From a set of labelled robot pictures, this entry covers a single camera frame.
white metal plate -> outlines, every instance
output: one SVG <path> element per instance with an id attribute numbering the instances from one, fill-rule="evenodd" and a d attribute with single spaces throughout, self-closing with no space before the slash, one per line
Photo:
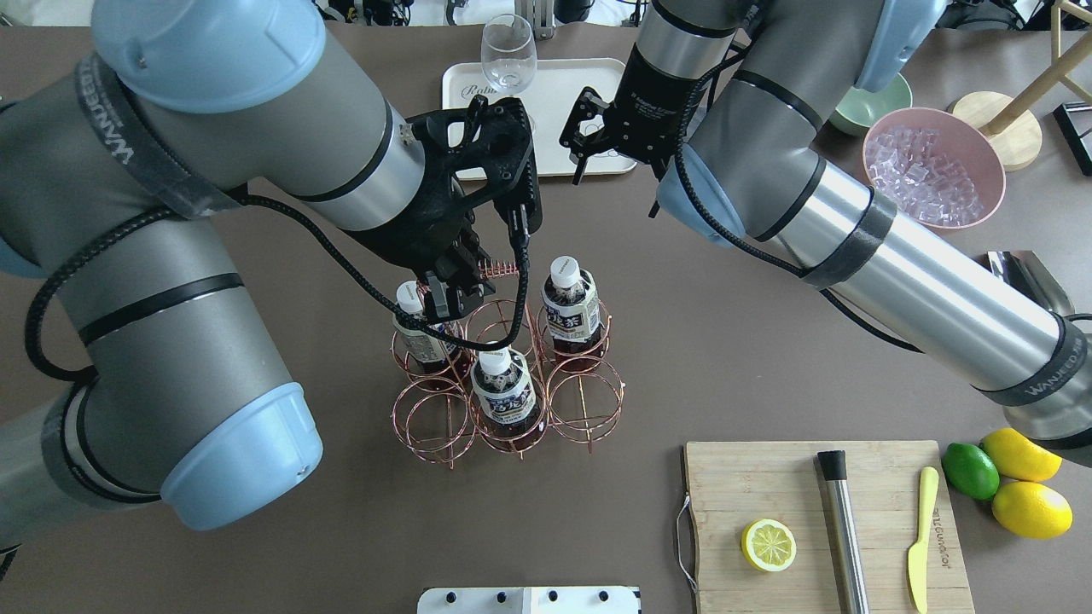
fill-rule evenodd
<path id="1" fill-rule="evenodd" d="M 550 601 L 550 591 L 557 600 Z M 606 592 L 607 600 L 600 599 Z M 454 601 L 448 601 L 448 594 Z M 497 599 L 505 593 L 503 602 Z M 417 614 L 640 614 L 637 587 L 497 587 L 428 589 Z"/>
<path id="2" fill-rule="evenodd" d="M 595 88 L 605 101 L 614 99 L 626 64 L 614 58 L 572 60 L 538 60 L 534 81 L 517 94 L 531 116 L 531 131 L 535 142 L 535 164 L 542 177 L 572 175 L 577 165 L 569 160 L 569 150 L 558 143 L 561 129 L 569 119 L 569 111 L 585 85 Z M 483 94 L 490 103 L 503 97 L 498 94 L 482 73 L 479 62 L 455 64 L 443 72 L 441 106 L 461 108 L 470 104 L 475 94 Z M 585 122 L 585 133 L 602 128 L 602 118 Z M 462 135 L 462 126 L 453 125 L 449 133 L 452 142 Z M 627 173 L 637 162 L 615 151 L 605 152 L 587 161 L 586 175 L 616 175 Z M 485 179 L 479 169 L 460 172 L 460 179 Z"/>

light blue joint cap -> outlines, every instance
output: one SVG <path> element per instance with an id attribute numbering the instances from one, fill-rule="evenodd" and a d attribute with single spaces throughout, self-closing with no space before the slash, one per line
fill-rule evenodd
<path id="1" fill-rule="evenodd" d="M 856 87 L 879 92 L 925 40 L 948 0 L 887 0 Z"/>
<path id="2" fill-rule="evenodd" d="M 182 113 L 229 113 L 284 94 L 319 62 L 309 0 L 98 0 L 95 49 L 130 90 Z"/>
<path id="3" fill-rule="evenodd" d="M 728 194 L 724 192 L 724 188 L 721 187 L 716 177 L 705 166 L 705 162 L 698 156 L 698 152 L 693 151 L 690 145 L 682 145 L 682 162 L 686 163 L 687 177 L 690 178 L 690 185 L 701 200 L 702 206 L 708 209 L 725 228 L 732 231 L 732 234 L 743 237 L 746 233 L 743 220 L 739 219 L 736 208 L 733 206 Z M 679 180 L 674 157 L 667 166 L 667 173 L 660 181 L 660 188 L 656 189 L 656 202 L 660 203 L 660 206 L 710 241 L 721 247 L 734 247 L 705 223 L 695 210 L 693 203 L 690 202 L 690 198 L 682 188 L 682 181 Z"/>
<path id="4" fill-rule="evenodd" d="M 170 471 L 161 488 L 190 529 L 217 529 L 287 493 L 314 471 L 322 440 L 298 383 L 235 412 Z"/>
<path id="5" fill-rule="evenodd" d="M 3 240 L 2 236 L 0 236 L 0 271 L 32 280 L 43 280 L 49 276 L 41 267 L 20 256 L 15 248 Z"/>

green bowl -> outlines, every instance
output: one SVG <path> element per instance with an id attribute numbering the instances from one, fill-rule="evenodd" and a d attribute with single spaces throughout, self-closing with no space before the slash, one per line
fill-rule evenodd
<path id="1" fill-rule="evenodd" d="M 914 95 L 910 92 L 910 84 L 901 74 L 895 74 L 887 87 L 875 94 L 866 90 L 851 88 L 834 108 L 830 122 L 851 137 L 864 137 L 879 118 L 893 110 L 912 106 L 914 106 Z"/>

wooden cutting board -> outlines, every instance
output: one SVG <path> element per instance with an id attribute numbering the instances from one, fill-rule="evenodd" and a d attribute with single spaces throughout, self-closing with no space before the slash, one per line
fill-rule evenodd
<path id="1" fill-rule="evenodd" d="M 698 612 L 842 612 L 823 515 L 816 452 L 845 450 L 850 499 L 874 614 L 916 612 L 906 548 L 917 539 L 918 475 L 940 469 L 936 441 L 731 441 L 686 445 L 697 551 Z M 759 518 L 796 538 L 792 567 L 759 571 L 739 550 Z M 929 614 L 973 614 L 971 589 L 941 472 L 929 535 Z"/>

yellow knife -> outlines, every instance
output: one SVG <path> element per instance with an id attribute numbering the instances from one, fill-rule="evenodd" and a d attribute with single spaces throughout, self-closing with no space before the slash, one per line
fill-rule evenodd
<path id="1" fill-rule="evenodd" d="M 933 508 L 937 505 L 937 487 L 940 476 L 937 470 L 926 467 L 922 470 L 922 482 L 917 492 L 917 541 L 906 551 L 906 570 L 910 574 L 910 594 L 914 607 L 922 614 L 929 611 L 925 599 L 925 568 L 929 560 L 929 524 Z"/>

